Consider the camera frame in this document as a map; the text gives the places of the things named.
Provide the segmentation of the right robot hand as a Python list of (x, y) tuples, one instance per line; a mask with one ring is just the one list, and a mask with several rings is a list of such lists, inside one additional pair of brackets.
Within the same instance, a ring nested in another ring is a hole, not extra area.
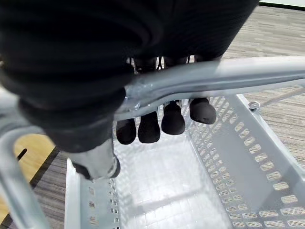
[(136, 73), (219, 60), (256, 0), (3, 0), (1, 84), (86, 179), (117, 177), (113, 115)]

